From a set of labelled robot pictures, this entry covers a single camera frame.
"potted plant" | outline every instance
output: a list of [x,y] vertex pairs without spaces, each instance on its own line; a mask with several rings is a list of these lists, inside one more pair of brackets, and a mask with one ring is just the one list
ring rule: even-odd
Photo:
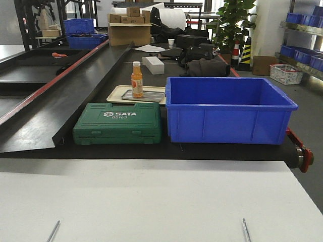
[[255,28],[256,24],[248,20],[249,13],[256,0],[224,0],[224,6],[217,12],[220,15],[220,25],[216,37],[212,37],[214,44],[221,53],[231,53],[235,40],[240,42],[240,49],[244,46],[244,37],[249,36],[248,28]]

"beige tray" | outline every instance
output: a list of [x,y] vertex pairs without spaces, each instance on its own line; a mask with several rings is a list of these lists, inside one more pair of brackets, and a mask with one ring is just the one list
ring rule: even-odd
[[[131,85],[119,85],[116,86],[115,89],[112,91],[112,93],[106,98],[107,102],[111,103],[136,103],[136,102],[143,102],[143,101],[134,101],[134,100],[124,100],[122,99],[122,95],[125,94],[127,90],[131,89]],[[164,92],[165,93],[165,87],[149,87],[144,86],[144,91],[155,91],[155,92]],[[166,97],[164,97],[159,104],[165,105],[166,103]]]

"blue plastic bin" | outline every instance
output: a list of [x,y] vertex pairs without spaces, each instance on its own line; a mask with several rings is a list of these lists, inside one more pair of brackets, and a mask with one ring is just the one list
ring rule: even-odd
[[303,64],[308,64],[311,60],[313,52],[311,51],[303,51],[303,50],[295,50],[294,59]]
[[303,15],[301,15],[301,14],[288,13],[286,22],[300,24],[302,19],[303,19]]
[[319,22],[318,22],[318,28],[323,28],[323,17],[319,18]]
[[319,16],[315,15],[303,15],[301,24],[312,27],[317,27],[319,23]]
[[93,19],[69,19],[64,20],[66,36],[73,34],[94,34]]
[[322,17],[323,16],[323,7],[315,6],[314,11],[313,11],[313,15]]
[[71,49],[94,49],[105,40],[105,34],[92,34],[91,37],[67,37]]
[[323,57],[312,56],[309,65],[323,72]]
[[298,108],[265,78],[168,77],[172,142],[281,144]]
[[294,56],[295,56],[295,50],[302,50],[302,49],[304,49],[304,48],[282,45],[282,47],[281,47],[281,54],[282,55],[285,55],[287,57],[294,58]]

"white tabletop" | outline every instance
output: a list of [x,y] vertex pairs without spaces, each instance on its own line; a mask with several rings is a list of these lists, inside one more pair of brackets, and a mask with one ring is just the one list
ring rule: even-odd
[[284,162],[0,160],[0,238],[54,242],[323,241]]
[[0,59],[25,51],[23,45],[0,44]]

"metal shelf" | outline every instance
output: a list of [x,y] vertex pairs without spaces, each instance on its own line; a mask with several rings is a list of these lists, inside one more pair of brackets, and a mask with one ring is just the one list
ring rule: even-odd
[[298,62],[298,61],[294,60],[293,58],[287,57],[287,56],[282,55],[280,53],[276,53],[275,57],[277,59],[280,59],[280,60],[292,65],[292,66],[297,67],[300,71],[303,71],[311,76],[314,76],[314,77],[317,77],[317,78],[323,80],[323,72],[321,72],[317,69],[314,69],[306,64]]
[[322,28],[316,28],[316,27],[302,25],[302,24],[286,23],[286,22],[281,22],[281,27],[285,29],[292,29],[300,32],[305,32],[308,34],[317,35],[317,36],[323,36]]

